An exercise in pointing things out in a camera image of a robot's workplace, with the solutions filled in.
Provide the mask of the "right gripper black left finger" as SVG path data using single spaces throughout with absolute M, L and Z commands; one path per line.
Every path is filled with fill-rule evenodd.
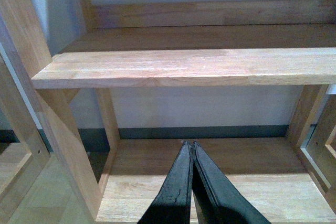
M 159 193 L 138 223 L 189 223 L 193 180 L 192 147 L 181 147 Z

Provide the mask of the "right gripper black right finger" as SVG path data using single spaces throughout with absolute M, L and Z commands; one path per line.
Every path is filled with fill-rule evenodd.
M 199 223 L 270 223 L 197 143 L 192 147 L 192 190 Z

